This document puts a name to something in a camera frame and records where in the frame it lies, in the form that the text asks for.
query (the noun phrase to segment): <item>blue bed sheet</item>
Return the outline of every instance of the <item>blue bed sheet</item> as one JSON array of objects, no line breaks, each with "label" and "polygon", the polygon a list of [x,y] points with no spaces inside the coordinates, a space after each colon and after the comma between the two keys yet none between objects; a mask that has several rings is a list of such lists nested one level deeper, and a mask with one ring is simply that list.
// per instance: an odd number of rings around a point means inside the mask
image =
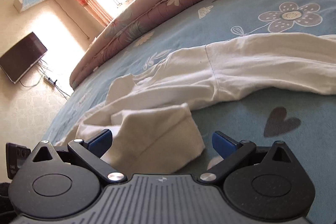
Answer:
[{"label": "blue bed sheet", "polygon": [[[139,74],[172,51],[252,33],[283,31],[336,34],[336,0],[203,0],[134,41],[86,78],[44,139],[55,143],[63,138],[85,111],[105,100],[115,78]],[[336,220],[335,115],[336,96],[275,88],[194,111],[206,150],[181,172],[197,175],[217,156],[211,146],[211,134],[216,130],[261,146],[284,140],[316,188],[309,219],[331,224]]]}]

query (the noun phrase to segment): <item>tv screen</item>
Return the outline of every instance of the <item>tv screen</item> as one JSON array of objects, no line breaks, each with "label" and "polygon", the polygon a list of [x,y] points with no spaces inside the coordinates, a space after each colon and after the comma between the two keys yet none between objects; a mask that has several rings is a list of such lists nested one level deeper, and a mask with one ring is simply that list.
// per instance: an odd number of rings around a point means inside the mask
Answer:
[{"label": "tv screen", "polygon": [[47,52],[47,48],[31,32],[0,57],[0,67],[15,84]]}]

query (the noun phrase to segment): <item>silver bolt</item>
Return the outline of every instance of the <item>silver bolt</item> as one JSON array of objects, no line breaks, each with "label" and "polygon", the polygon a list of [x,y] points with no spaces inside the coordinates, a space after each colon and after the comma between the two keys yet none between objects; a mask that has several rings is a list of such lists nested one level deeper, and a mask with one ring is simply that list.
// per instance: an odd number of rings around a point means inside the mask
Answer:
[{"label": "silver bolt", "polygon": [[217,177],[213,173],[203,173],[199,178],[203,181],[214,181]]},{"label": "silver bolt", "polygon": [[125,175],[119,172],[113,172],[107,175],[107,178],[112,181],[120,181],[123,180],[124,177]]}]

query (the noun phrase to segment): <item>white garment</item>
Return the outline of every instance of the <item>white garment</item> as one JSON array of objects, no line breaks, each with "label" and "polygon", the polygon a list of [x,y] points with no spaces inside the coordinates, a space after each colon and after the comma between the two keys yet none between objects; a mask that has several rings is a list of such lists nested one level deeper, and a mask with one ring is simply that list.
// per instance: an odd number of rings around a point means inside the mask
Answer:
[{"label": "white garment", "polygon": [[204,149],[190,110],[266,87],[336,93],[336,35],[254,34],[172,52],[140,75],[113,81],[63,143],[111,129],[102,157],[117,170],[171,173]]}]

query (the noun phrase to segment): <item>power strip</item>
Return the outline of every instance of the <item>power strip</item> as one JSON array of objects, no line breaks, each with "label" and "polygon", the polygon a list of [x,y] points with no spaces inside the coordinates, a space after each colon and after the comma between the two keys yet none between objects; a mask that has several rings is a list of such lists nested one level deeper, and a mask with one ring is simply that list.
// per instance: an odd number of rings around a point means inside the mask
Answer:
[{"label": "power strip", "polygon": [[50,85],[50,86],[52,86],[52,87],[54,88],[57,80],[56,80],[55,82],[53,82],[52,79],[51,79],[50,77],[44,76],[44,81],[45,81],[48,85]]}]

